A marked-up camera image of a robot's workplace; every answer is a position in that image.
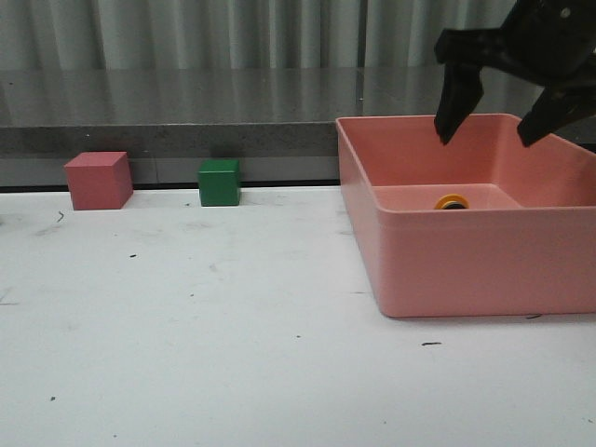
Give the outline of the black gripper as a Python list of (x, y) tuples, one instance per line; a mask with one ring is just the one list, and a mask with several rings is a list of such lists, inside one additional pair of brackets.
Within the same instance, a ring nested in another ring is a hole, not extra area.
[(480, 102), (484, 67), (545, 88), (517, 127), (524, 147), (594, 116), (594, 49), (593, 1), (517, 1), (498, 27), (443, 30), (434, 48), (444, 65), (434, 118), (441, 143)]

